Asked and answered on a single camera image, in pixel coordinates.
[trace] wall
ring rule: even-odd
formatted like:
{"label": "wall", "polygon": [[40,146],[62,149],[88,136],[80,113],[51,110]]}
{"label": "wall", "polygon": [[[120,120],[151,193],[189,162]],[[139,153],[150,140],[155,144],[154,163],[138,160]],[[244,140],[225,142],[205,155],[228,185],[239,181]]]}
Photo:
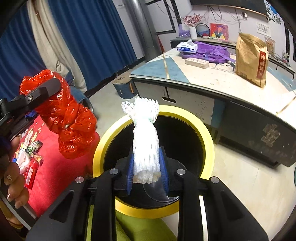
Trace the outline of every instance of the wall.
{"label": "wall", "polygon": [[[170,50],[170,40],[178,36],[178,24],[175,18],[175,13],[172,11],[172,4],[170,0],[166,0],[169,10],[171,12],[176,33],[162,34],[159,38],[165,48],[165,51]],[[282,52],[286,50],[285,29],[284,24],[275,23],[273,21],[267,22],[266,17],[251,11],[235,9],[232,7],[217,7],[212,6],[213,13],[207,6],[192,6],[189,0],[175,0],[179,15],[185,17],[193,13],[200,14],[204,18],[201,23],[210,25],[210,23],[223,23],[229,26],[229,40],[236,41],[238,33],[249,33],[255,35],[265,41],[264,35],[257,33],[257,22],[265,23],[271,28],[271,37],[276,41],[275,52],[282,56]],[[163,1],[158,1],[148,5],[148,9],[154,21],[154,26],[157,32],[171,29],[171,24],[167,14],[167,10]],[[242,17],[242,12],[246,12],[247,19]]]}
{"label": "wall", "polygon": [[113,0],[113,3],[117,9],[117,12],[118,12],[120,18],[121,18],[124,28],[126,29],[126,32],[127,32],[128,37],[130,39],[131,45],[133,46],[133,49],[134,49],[135,54],[137,56],[137,59],[144,57],[144,53],[143,53],[139,38],[137,36],[134,25],[128,15],[128,12],[125,9],[123,1],[122,0]]}

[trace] trash bin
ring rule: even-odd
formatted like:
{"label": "trash bin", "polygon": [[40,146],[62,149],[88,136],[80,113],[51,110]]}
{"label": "trash bin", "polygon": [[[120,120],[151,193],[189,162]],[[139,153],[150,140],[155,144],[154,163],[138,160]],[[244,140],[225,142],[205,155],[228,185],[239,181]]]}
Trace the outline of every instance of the trash bin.
{"label": "trash bin", "polygon": [[[187,110],[160,106],[154,126],[166,156],[182,163],[195,175],[209,179],[214,167],[214,144],[206,126]],[[93,161],[94,177],[115,167],[117,160],[127,157],[133,145],[134,124],[128,115],[115,122],[100,140]],[[161,218],[179,211],[178,198],[159,201],[144,188],[133,183],[128,197],[116,197],[116,210],[138,218]]]}

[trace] red tablecloth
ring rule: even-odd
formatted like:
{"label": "red tablecloth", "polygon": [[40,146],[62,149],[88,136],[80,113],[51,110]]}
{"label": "red tablecloth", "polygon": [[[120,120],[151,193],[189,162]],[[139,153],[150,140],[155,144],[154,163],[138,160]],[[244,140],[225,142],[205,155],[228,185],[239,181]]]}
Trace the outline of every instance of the red tablecloth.
{"label": "red tablecloth", "polygon": [[32,189],[29,189],[29,204],[40,216],[76,177],[92,174],[93,157],[100,137],[96,133],[89,152],[74,160],[61,155],[58,135],[51,132],[40,117],[36,118],[21,143],[28,142],[29,137],[29,143],[34,138],[43,143],[38,154],[44,158],[44,161],[38,168]]}

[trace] poster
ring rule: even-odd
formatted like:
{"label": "poster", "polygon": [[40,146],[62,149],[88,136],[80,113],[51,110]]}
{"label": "poster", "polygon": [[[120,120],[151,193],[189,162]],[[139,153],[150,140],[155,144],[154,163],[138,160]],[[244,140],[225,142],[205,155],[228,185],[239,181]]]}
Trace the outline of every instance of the poster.
{"label": "poster", "polygon": [[228,40],[228,25],[211,23],[210,36],[214,39]]}
{"label": "poster", "polygon": [[270,28],[268,25],[266,25],[264,23],[257,22],[257,33],[263,34],[263,35],[271,38]]}

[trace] white curtain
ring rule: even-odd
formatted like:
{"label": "white curtain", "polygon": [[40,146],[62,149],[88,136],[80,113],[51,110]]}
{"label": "white curtain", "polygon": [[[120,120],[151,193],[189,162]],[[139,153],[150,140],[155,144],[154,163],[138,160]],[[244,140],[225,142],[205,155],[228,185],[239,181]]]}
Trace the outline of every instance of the white curtain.
{"label": "white curtain", "polygon": [[84,77],[53,19],[47,0],[36,0],[35,6],[40,19],[36,15],[32,0],[27,2],[36,45],[46,68],[58,72],[62,77],[70,70],[75,87],[85,92]]}

